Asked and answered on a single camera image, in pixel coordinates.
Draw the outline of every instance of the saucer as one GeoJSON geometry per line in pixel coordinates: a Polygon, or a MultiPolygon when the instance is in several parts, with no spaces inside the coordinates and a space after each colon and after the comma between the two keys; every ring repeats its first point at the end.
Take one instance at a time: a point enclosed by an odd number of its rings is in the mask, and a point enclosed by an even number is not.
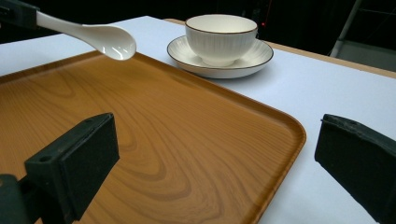
{"type": "Polygon", "coordinates": [[[256,39],[252,48],[233,64],[225,67],[207,65],[192,52],[186,36],[181,36],[168,45],[169,56],[180,68],[200,77],[234,78],[245,77],[264,68],[274,56],[273,49],[264,41],[256,39]]]}

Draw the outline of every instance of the table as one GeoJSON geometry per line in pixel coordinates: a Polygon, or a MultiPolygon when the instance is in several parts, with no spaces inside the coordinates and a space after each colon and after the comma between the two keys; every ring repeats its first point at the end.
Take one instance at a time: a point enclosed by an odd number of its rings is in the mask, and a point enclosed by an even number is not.
{"type": "MultiPolygon", "coordinates": [[[[182,25],[148,16],[115,24],[134,36],[138,52],[176,66],[166,46],[184,35],[182,25]]],[[[209,79],[292,115],[306,130],[304,148],[260,223],[375,223],[315,162],[314,153],[324,114],[354,119],[396,139],[395,73],[270,44],[275,56],[257,74],[209,79]]],[[[67,35],[0,45],[0,76],[88,51],[90,46],[67,35]]]]}

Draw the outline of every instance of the wooden table edge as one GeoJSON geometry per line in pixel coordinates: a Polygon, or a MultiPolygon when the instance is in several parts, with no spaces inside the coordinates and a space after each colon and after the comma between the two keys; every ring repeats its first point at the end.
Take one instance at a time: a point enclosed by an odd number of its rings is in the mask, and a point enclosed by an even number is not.
{"type": "MultiPolygon", "coordinates": [[[[176,19],[164,19],[164,20],[172,22],[172,23],[184,25],[184,21],[180,21],[180,20],[176,20],[176,19]]],[[[392,71],[388,71],[385,69],[380,69],[380,68],[372,67],[369,65],[360,64],[360,63],[353,63],[353,62],[345,61],[342,59],[332,58],[329,56],[309,52],[309,51],[302,50],[302,49],[295,49],[295,48],[287,47],[284,45],[279,45],[279,44],[268,42],[268,41],[265,41],[265,42],[268,43],[268,45],[271,46],[271,48],[273,48],[273,49],[284,50],[284,51],[287,51],[290,53],[299,54],[299,55],[302,55],[305,57],[318,59],[318,60],[328,62],[328,63],[335,63],[335,64],[343,65],[345,67],[350,67],[350,68],[358,69],[361,71],[374,73],[374,74],[384,76],[384,77],[396,78],[396,72],[392,72],[392,71]]]]}

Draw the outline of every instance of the bowl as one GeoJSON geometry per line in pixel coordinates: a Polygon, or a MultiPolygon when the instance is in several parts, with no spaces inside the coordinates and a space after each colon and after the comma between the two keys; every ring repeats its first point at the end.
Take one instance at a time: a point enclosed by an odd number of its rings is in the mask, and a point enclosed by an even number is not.
{"type": "Polygon", "coordinates": [[[244,56],[258,30],[255,21],[223,14],[196,16],[185,23],[191,50],[211,66],[228,66],[244,56]]]}

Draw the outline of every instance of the ceramic spoon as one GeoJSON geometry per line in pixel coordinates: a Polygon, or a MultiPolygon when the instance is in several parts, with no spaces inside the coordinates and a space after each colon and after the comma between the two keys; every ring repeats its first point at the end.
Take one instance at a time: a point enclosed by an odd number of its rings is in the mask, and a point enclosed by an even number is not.
{"type": "Polygon", "coordinates": [[[77,24],[40,11],[36,13],[36,23],[38,26],[78,38],[115,60],[127,60],[136,53],[134,38],[117,26],[77,24]]]}

